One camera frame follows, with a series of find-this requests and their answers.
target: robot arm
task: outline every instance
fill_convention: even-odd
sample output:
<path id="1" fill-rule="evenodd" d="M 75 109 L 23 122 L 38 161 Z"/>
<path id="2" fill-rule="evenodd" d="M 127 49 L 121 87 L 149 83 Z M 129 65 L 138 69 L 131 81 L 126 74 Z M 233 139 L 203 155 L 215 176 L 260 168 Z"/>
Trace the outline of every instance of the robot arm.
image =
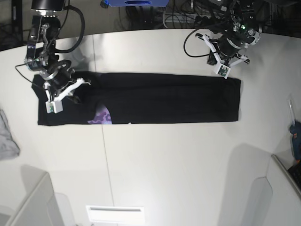
<path id="1" fill-rule="evenodd" d="M 259 41 L 261 27 L 255 19 L 253 0 L 209 1 L 216 4 L 218 2 L 224 13 L 217 19 L 212 12 L 211 18 L 204 20 L 201 26 L 208 27 L 213 33 L 220 33 L 222 36 L 219 39 L 211 39 L 207 35 L 197 33 L 196 37 L 204 40 L 210 48 L 207 64 L 216 65 L 214 72 L 227 78 L 232 66 L 241 62 L 250 63 L 247 56 L 238 52 Z M 238 60 L 230 63 L 234 57 Z"/>
<path id="2" fill-rule="evenodd" d="M 81 42 L 85 20 L 81 11 L 73 6 L 64 7 L 65 0 L 33 0 L 32 9 L 38 15 L 32 18 L 32 28 L 27 43 L 26 63 L 32 71 L 39 72 L 45 80 L 44 90 L 48 97 L 46 108 L 48 113 L 58 113 L 63 110 L 62 99 L 73 98 L 77 87 L 89 83 L 82 78 L 73 78 L 74 70 L 70 60 L 59 61 L 56 53 L 72 52 Z M 61 30 L 61 23 L 56 17 L 57 11 L 64 9 L 77 12 L 81 18 L 81 32 L 77 43 L 70 49 L 59 50 L 55 48 L 55 40 Z M 36 48 L 37 43 L 43 42 L 43 47 Z"/>

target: floor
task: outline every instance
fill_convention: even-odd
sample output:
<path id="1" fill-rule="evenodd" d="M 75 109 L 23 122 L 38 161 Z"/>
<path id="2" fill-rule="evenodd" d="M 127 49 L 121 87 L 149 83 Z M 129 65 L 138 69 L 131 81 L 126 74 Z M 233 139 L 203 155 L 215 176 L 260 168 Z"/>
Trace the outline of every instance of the floor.
<path id="1" fill-rule="evenodd" d="M 32 0 L 23 0 L 23 30 L 30 29 L 32 24 L 32 15 L 35 11 L 31 10 Z M 100 0 L 71 0 L 71 4 L 78 7 L 85 16 L 86 29 L 85 35 L 118 32 L 122 31 L 120 19 L 126 25 L 125 8 L 109 7 L 104 9 L 100 6 Z M 0 23 L 9 24 L 11 19 L 11 1 L 0 0 Z M 58 13 L 62 22 L 65 19 L 66 12 Z M 79 35 L 80 26 L 79 16 L 76 13 L 69 13 L 64 29 L 60 32 L 60 38 L 76 37 Z"/>

